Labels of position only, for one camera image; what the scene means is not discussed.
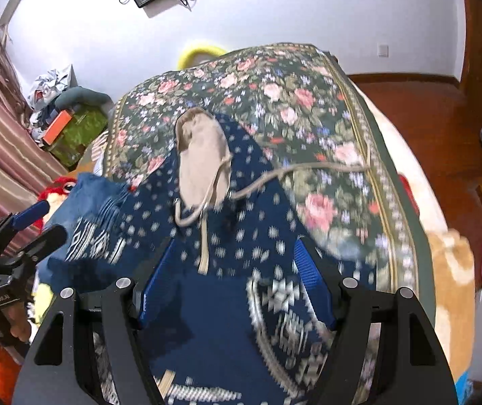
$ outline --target silver screw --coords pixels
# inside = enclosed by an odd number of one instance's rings
[[[346,277],[344,280],[342,280],[342,284],[346,288],[350,289],[356,288],[358,285],[357,280],[355,280],[353,277]]]
[[[400,288],[399,292],[405,299],[411,299],[413,297],[413,291],[410,288]]]
[[[126,288],[128,285],[130,285],[130,279],[128,277],[121,277],[115,282],[115,286],[119,289]]]
[[[74,293],[74,290],[72,288],[64,288],[61,291],[61,298],[62,299],[67,299],[69,297],[72,297]]]

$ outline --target reddish brown floor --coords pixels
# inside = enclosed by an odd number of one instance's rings
[[[361,83],[419,160],[449,228],[469,239],[475,283],[482,286],[482,111],[469,107],[452,85],[432,82]]]

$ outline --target floral bedspread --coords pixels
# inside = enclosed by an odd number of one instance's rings
[[[379,291],[410,287],[434,320],[425,233],[371,112],[332,56],[311,45],[253,47],[142,82],[116,105],[104,174],[139,184],[174,147],[175,119],[193,106],[232,115],[275,167],[370,163],[363,173],[297,170],[281,183],[341,270],[344,261],[358,269],[370,262],[377,271],[369,278]],[[369,343],[358,400],[370,387],[377,335]]]

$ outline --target baseboard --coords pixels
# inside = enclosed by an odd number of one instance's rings
[[[371,82],[439,82],[450,83],[456,88],[460,87],[460,82],[454,76],[445,76],[442,74],[426,74],[426,73],[361,73],[349,74],[348,77],[354,83],[371,83]]]

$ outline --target bed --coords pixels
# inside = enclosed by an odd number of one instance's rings
[[[416,293],[455,381],[463,380],[473,342],[471,251],[459,235],[448,234],[439,203],[402,136],[336,59],[311,45],[282,43],[150,78],[117,103],[107,136],[91,145],[84,162],[92,166],[98,160],[96,172],[137,186],[171,149],[175,118],[195,105],[232,115],[275,166],[314,158],[371,165],[363,177],[313,173],[284,178],[282,185],[319,246],[340,259],[339,267],[342,261],[371,261],[376,272],[369,281],[375,280],[378,290],[408,286]],[[397,171],[409,181],[420,216]],[[320,224],[310,214],[315,196],[334,212]],[[466,278],[457,281],[455,268]],[[373,368],[377,337],[375,330],[367,367]],[[368,369],[358,402],[367,397],[370,377]]]

